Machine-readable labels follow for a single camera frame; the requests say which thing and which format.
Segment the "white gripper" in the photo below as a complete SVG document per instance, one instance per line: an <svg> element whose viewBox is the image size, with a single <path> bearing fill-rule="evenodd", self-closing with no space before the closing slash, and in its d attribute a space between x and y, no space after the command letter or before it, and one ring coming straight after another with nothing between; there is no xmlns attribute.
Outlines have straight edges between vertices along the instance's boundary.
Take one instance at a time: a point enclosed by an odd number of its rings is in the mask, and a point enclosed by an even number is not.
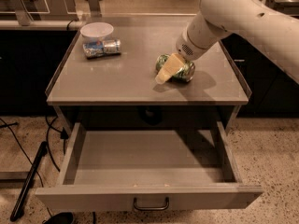
<svg viewBox="0 0 299 224"><path fill-rule="evenodd" d="M201 12L183 30L176 42L178 53L172 53L158 72L155 80L164 84L175 75L187 61L195 61L203 56L215 43L230 33L206 21Z"/></svg>

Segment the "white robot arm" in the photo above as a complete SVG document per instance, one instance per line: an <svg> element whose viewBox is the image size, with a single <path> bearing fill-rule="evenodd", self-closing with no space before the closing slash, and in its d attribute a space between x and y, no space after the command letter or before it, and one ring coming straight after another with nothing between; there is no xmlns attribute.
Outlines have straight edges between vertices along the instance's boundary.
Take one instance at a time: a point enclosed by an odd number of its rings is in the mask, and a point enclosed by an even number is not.
<svg viewBox="0 0 299 224"><path fill-rule="evenodd" d="M231 34L246 39L299 83L299 20L265 5L265 0L199 0L199 12L182 32L155 80L165 83L187 61L203 56Z"/></svg>

